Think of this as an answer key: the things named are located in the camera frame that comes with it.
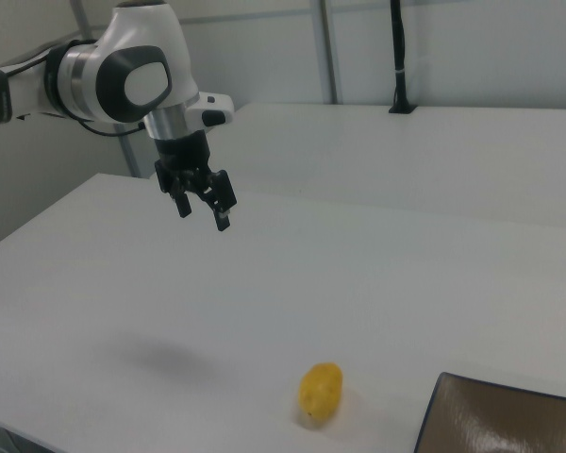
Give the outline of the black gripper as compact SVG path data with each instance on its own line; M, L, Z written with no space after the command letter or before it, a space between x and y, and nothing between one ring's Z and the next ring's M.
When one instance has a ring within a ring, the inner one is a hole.
M229 214L237 205L237 197L228 173L209 169L206 133L196 131L178 139L155 140L155 145L159 155L155 162L158 185L163 193L171 196L179 216L185 218L191 214L185 186L178 177L184 175L200 183L197 196L212 210L217 229L229 228Z

